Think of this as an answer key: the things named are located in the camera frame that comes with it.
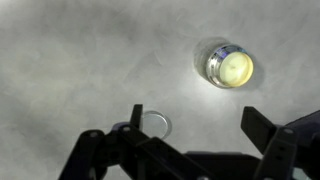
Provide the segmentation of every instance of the metal cap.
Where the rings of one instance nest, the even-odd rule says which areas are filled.
[[[172,130],[172,125],[165,115],[157,111],[147,111],[142,115],[141,130],[150,137],[165,139]]]

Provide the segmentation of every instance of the small cylindrical container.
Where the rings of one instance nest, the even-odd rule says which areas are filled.
[[[244,85],[254,69],[252,58],[246,50],[222,39],[200,45],[195,53],[194,65],[204,79],[219,88]]]

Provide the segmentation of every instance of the gray textured surface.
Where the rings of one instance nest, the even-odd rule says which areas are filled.
[[[56,179],[80,132],[109,131],[135,103],[172,120],[182,152],[258,155],[242,108],[279,124],[319,109],[319,32],[317,0],[1,0],[0,178]],[[246,86],[195,72],[195,46],[217,36],[256,57]]]

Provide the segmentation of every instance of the white surface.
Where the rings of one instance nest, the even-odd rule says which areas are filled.
[[[166,141],[181,152],[258,155],[240,130],[244,106],[278,124],[319,109],[319,8],[317,0],[1,0],[0,179],[57,179],[82,131],[108,132],[135,103],[172,120]],[[218,89],[195,72],[195,46],[217,36],[255,56],[246,86]]]

